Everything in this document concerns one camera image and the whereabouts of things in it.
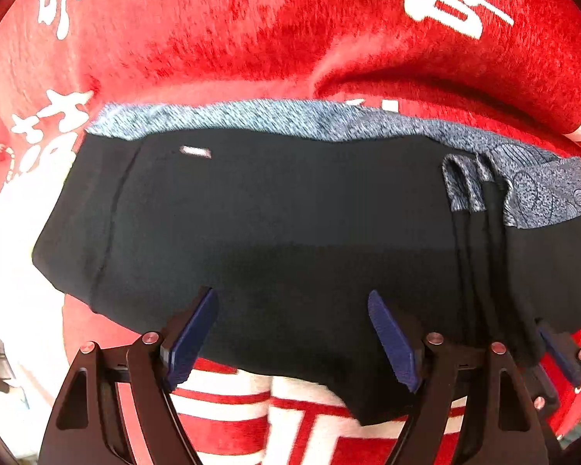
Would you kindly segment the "red wedding bed blanket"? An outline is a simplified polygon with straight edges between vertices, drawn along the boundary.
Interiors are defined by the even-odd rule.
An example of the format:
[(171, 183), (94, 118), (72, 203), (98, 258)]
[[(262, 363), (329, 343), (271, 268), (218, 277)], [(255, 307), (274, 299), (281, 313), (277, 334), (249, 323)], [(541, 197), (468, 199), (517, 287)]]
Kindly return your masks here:
[[(24, 427), (37, 463), (79, 349), (146, 333), (32, 260), (89, 128), (111, 105), (254, 100), (379, 109), (581, 159), (581, 0), (0, 0), (0, 336), (38, 410)], [(325, 385), (202, 348), (171, 394), (197, 464), (388, 464), (413, 401), (364, 425)]]

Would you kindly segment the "black pants with blue stripes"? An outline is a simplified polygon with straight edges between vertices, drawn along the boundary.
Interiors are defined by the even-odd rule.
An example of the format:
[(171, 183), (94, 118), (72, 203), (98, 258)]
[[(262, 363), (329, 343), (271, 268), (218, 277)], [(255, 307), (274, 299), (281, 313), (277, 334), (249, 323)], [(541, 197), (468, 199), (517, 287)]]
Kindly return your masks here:
[(413, 394), (371, 292), (455, 343), (502, 341), (524, 366), (544, 354), (540, 321), (581, 329), (581, 159), (338, 103), (111, 105), (32, 260), (140, 333), (213, 288), (203, 357), (325, 385), (377, 424)]

